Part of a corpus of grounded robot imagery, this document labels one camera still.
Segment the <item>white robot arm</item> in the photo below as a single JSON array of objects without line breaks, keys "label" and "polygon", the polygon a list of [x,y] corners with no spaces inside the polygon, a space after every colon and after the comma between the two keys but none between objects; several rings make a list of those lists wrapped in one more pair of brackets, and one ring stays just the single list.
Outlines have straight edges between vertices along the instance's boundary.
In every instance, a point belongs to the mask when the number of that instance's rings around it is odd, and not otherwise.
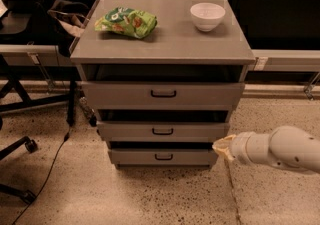
[{"label": "white robot arm", "polygon": [[259,164],[297,173],[320,173],[320,140],[306,131],[281,126],[270,134],[242,132],[221,138],[213,150],[230,162]]}]

